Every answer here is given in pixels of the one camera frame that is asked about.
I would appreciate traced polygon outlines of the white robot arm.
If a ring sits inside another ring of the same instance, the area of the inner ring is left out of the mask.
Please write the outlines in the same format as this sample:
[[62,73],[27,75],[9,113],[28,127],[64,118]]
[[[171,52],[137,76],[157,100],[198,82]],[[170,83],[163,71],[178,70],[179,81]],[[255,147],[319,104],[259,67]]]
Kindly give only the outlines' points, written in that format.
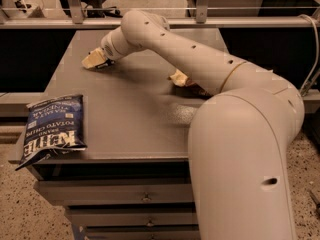
[[149,49],[210,94],[192,119],[188,155],[201,240],[297,240],[286,151],[304,120],[288,80],[129,11],[85,68]]

